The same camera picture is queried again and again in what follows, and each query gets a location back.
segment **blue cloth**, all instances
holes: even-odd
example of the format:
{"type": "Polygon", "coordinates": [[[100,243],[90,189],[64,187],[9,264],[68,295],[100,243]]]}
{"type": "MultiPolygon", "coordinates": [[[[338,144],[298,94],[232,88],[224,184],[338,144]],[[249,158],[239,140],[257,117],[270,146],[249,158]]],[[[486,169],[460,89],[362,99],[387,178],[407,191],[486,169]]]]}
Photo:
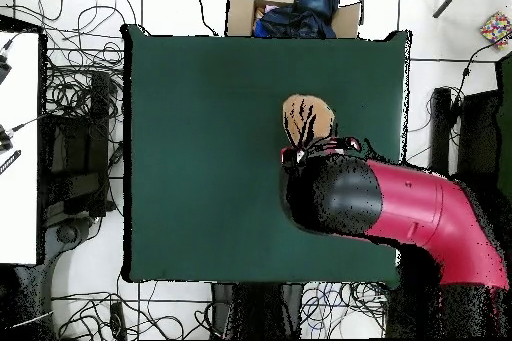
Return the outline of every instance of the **blue cloth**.
{"type": "Polygon", "coordinates": [[[256,26],[254,27],[254,36],[256,38],[268,38],[270,36],[261,24],[261,19],[256,21],[256,26]]]}

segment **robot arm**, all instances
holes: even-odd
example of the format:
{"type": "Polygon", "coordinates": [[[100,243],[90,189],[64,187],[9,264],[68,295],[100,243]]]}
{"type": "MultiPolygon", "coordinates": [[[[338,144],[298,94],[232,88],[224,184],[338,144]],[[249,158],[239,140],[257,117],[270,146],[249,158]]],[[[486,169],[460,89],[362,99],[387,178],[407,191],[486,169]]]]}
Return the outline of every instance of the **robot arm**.
{"type": "MultiPolygon", "coordinates": [[[[453,336],[480,335],[475,309],[499,319],[496,300],[509,289],[503,251],[464,184],[339,152],[306,151],[298,161],[293,148],[281,154],[283,207],[301,229],[428,251],[440,268],[441,307],[452,326],[445,332],[453,336]],[[486,310],[488,301],[493,311],[486,310]],[[466,331],[461,314],[474,319],[466,321],[466,331]]],[[[494,332],[504,332],[501,325],[494,332]]]]}

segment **power cord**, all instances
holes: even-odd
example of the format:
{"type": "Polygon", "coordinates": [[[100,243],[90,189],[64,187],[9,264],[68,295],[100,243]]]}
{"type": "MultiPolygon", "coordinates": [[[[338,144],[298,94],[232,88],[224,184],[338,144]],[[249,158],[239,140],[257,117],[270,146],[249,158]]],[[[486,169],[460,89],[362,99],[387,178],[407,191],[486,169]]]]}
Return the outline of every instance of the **power cord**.
{"type": "Polygon", "coordinates": [[[215,32],[209,25],[206,24],[204,20],[204,9],[203,9],[203,2],[201,0],[199,1],[199,5],[201,6],[201,20],[203,21],[203,25],[210,30],[210,32],[213,34],[213,36],[219,36],[217,32],[215,32]]]}

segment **small colorful box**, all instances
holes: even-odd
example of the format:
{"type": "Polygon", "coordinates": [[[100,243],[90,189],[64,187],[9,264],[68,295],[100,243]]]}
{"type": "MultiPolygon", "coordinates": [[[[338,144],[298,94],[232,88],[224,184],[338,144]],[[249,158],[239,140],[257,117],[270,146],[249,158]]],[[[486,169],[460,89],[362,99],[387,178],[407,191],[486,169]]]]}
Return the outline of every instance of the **small colorful box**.
{"type": "Polygon", "coordinates": [[[510,37],[502,41],[499,41],[499,39],[512,32],[512,25],[510,19],[499,11],[480,28],[480,32],[501,50],[507,46],[510,37]]]}

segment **green panel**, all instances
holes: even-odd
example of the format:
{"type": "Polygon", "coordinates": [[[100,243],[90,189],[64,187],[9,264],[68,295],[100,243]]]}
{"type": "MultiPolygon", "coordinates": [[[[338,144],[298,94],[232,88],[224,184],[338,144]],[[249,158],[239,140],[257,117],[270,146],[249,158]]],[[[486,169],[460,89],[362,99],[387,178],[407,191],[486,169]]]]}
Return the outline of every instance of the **green panel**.
{"type": "Polygon", "coordinates": [[[391,281],[395,250],[298,230],[281,210],[283,101],[398,162],[407,33],[386,42],[147,37],[132,52],[130,277],[391,281]]]}
{"type": "Polygon", "coordinates": [[[500,65],[498,85],[503,88],[503,104],[496,117],[501,133],[498,188],[512,202],[512,54],[500,65]]]}

